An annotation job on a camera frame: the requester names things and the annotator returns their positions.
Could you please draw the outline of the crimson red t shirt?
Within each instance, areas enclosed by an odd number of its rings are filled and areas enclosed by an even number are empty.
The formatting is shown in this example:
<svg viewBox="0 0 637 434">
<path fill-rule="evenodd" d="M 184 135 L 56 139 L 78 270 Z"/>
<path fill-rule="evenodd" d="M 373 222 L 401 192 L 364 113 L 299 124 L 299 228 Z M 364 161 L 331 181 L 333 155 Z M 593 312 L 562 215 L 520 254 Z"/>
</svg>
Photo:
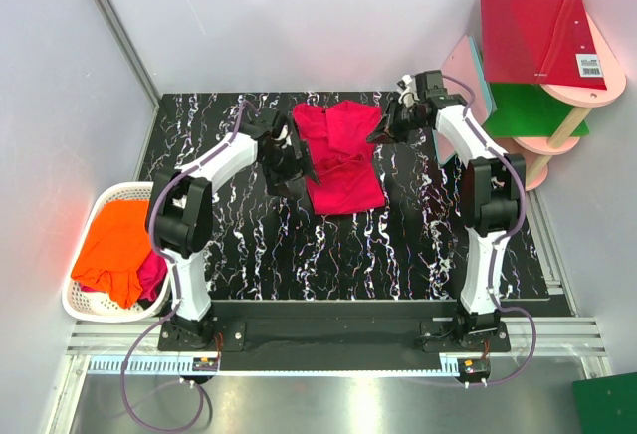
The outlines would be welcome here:
<svg viewBox="0 0 637 434">
<path fill-rule="evenodd" d="M 380 122 L 381 108 L 353 101 L 330 108 L 299 104 L 293 118 L 318 177 L 307 181 L 317 215 L 349 215 L 385 204 L 373 166 L 375 146 L 367 142 Z"/>
</svg>

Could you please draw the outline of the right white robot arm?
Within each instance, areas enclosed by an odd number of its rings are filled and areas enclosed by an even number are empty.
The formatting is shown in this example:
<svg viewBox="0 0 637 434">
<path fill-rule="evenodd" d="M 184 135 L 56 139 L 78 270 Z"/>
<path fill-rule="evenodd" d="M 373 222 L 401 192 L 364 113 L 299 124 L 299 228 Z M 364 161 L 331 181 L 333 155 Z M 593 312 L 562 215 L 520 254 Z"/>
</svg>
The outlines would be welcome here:
<svg viewBox="0 0 637 434">
<path fill-rule="evenodd" d="M 487 135 L 472 113 L 475 97 L 449 93 L 448 80 L 439 71 L 404 76 L 367 140 L 401 143 L 412 132 L 430 128 L 452 144 L 462 162 L 460 213 L 469 237 L 467 274 L 453 320 L 431 339 L 478 351 L 499 334 L 504 254 L 526 218 L 526 162 Z"/>
</svg>

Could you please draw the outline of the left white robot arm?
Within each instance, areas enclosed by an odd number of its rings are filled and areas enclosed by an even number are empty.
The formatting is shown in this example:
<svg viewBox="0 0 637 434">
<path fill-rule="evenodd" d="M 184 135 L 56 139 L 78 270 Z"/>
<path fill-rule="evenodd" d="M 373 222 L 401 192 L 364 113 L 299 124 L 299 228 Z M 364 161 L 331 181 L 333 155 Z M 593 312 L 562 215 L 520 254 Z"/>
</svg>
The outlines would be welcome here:
<svg viewBox="0 0 637 434">
<path fill-rule="evenodd" d="M 215 332 L 202 251 L 213 231 L 213 196 L 237 173 L 261 166 L 267 193 L 291 198 L 288 183 L 316 175 L 309 146 L 292 118 L 273 108 L 253 117 L 240 107 L 232 131 L 198 158 L 156 173 L 145 228 L 153 252 L 168 267 L 171 311 L 162 333 L 180 349 L 203 350 L 220 340 Z"/>
</svg>

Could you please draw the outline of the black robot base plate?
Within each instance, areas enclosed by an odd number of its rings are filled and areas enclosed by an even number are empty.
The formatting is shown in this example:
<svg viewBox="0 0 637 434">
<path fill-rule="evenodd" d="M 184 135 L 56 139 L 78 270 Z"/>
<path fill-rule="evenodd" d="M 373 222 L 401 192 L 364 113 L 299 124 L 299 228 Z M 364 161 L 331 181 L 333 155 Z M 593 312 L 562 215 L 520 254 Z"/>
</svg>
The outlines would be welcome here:
<svg viewBox="0 0 637 434">
<path fill-rule="evenodd" d="M 217 301 L 199 323 L 163 323 L 158 348 L 218 348 L 225 373 L 419 376 L 443 370 L 446 356 L 511 354 L 516 327 L 531 327 L 507 311 L 498 327 L 462 338 L 459 319 L 453 302 Z"/>
</svg>

